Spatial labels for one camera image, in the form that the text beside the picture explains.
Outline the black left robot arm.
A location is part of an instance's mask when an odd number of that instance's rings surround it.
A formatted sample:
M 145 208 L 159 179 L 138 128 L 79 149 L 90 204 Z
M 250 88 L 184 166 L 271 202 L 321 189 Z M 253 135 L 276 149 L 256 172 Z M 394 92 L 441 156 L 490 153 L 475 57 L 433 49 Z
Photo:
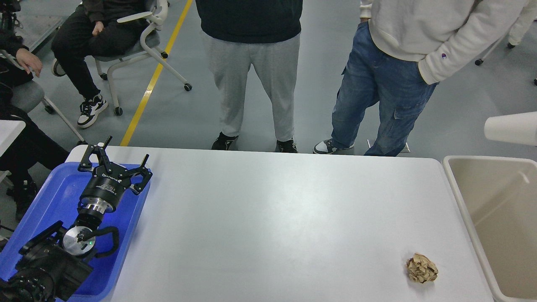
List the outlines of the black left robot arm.
M 54 170 L 1 252 L 2 302 L 97 302 L 115 286 L 153 173 L 89 145 Z

